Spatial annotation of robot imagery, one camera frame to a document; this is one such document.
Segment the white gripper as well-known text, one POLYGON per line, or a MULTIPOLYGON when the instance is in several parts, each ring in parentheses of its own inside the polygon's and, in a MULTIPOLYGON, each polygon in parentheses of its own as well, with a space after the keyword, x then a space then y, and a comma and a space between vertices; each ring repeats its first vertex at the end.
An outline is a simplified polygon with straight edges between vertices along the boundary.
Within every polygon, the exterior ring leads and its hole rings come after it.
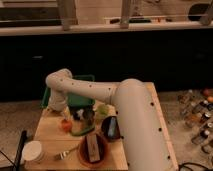
MULTIPOLYGON (((54 111, 62 112, 67 107, 68 96, 66 93, 56 90, 50 91, 48 107, 54 111)), ((70 113, 62 112, 62 116, 66 121, 70 120, 70 113)))

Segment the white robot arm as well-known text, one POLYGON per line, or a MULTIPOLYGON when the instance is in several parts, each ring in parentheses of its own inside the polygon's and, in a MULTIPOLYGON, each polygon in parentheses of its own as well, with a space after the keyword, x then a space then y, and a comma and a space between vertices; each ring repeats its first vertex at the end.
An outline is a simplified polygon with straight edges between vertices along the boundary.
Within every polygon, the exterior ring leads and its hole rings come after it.
POLYGON ((143 82, 76 80, 68 69, 49 74, 45 82, 51 89, 48 106, 53 110, 65 108, 68 93, 115 107, 129 171, 176 171, 154 101, 143 82))

